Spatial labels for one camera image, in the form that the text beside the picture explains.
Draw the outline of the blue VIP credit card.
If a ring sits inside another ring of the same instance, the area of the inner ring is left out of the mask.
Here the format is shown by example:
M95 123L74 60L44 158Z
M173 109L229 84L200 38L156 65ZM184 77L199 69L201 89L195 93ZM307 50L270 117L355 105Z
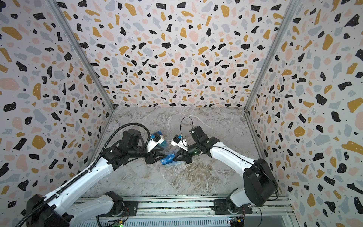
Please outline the blue VIP credit card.
M166 158L164 158L164 159L162 159L161 160L161 164L162 164L162 162L163 161L165 161L165 160L173 160L174 159L174 156L175 156L175 154L174 153L171 153L171 154L169 154L169 155L167 155L167 157Z

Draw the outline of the teal VIP credit card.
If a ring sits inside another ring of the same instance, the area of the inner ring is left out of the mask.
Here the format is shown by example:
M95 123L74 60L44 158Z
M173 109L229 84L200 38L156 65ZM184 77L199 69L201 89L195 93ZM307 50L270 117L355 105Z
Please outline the teal VIP credit card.
M163 141L160 146L163 148L163 149L167 149L169 147L169 144L167 143L167 141Z

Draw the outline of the green card holder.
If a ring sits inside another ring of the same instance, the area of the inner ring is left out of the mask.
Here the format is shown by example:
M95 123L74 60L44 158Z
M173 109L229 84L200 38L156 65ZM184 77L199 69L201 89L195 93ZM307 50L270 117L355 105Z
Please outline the green card holder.
M181 165L183 164L184 162L182 161L173 161L172 159L171 160L165 160L162 162L162 164L164 166L175 166L175 165Z

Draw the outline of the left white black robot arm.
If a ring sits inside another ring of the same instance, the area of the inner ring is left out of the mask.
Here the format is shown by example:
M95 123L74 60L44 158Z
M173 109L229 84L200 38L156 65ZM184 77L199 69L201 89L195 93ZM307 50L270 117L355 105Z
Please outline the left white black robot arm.
M129 129L120 140L103 148L102 152L85 170L68 183L45 196L35 195L28 200L26 215L18 227L73 227L93 217L102 215L114 217L131 216L131 206L123 198L110 191L92 201L76 205L75 202L97 182L116 171L119 167L137 159L153 164L165 158L164 137L155 132L148 133L144 140L141 132Z

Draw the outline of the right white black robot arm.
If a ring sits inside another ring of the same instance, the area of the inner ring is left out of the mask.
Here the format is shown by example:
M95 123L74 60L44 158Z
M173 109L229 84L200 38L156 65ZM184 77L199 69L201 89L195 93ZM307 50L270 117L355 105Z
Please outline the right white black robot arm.
M171 144L180 149L173 161L190 164L194 156L206 154L237 172L243 178L244 186L226 197L226 207L231 213L236 213L237 209L246 204L261 207L273 193L278 192L277 181L264 159L254 160L239 154L221 140L209 138L199 126L192 128L190 134L194 140L192 145L187 144L182 135L174 136Z

